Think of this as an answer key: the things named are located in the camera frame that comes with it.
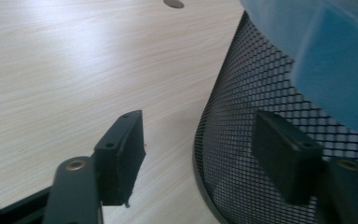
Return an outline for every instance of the wooden desk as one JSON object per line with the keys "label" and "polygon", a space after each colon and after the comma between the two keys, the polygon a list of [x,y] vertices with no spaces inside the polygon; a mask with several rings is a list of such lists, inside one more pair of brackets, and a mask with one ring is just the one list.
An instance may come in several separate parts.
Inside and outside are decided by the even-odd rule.
{"label": "wooden desk", "polygon": [[239,1],[0,1],[0,207],[51,185],[123,113],[144,111],[131,208],[105,223],[215,223],[191,163]]}

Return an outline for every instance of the black mesh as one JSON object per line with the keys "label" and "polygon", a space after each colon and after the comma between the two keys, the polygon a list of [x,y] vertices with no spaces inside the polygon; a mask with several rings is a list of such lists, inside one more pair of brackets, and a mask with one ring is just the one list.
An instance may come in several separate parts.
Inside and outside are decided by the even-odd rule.
{"label": "black mesh", "polygon": [[278,113],[325,147],[325,158],[358,160],[358,133],[340,125],[290,84],[294,61],[243,15],[202,114],[195,158],[202,184],[229,223],[315,223],[315,201],[291,206],[251,153],[257,109]]}

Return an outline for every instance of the blue fabric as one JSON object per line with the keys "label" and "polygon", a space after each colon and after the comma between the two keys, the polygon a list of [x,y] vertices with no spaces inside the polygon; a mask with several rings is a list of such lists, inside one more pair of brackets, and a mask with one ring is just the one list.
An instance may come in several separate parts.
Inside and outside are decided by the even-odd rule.
{"label": "blue fabric", "polygon": [[295,59],[292,85],[358,132],[358,0],[241,0],[272,44]]}

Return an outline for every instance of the light wood grain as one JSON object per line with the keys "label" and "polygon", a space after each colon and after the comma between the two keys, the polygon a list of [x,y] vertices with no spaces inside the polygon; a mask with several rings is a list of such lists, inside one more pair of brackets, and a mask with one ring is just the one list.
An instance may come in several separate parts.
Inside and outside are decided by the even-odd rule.
{"label": "light wood grain", "polygon": [[131,208],[105,223],[215,223],[191,164],[203,107],[240,20],[238,1],[0,1],[0,207],[89,156],[143,109],[146,157]]}

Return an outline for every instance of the blue cloth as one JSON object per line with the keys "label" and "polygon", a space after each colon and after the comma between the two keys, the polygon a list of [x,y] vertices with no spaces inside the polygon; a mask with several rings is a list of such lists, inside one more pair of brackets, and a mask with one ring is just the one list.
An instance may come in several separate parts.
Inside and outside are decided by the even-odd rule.
{"label": "blue cloth", "polygon": [[258,30],[295,59],[292,85],[358,132],[358,0],[241,0]]}

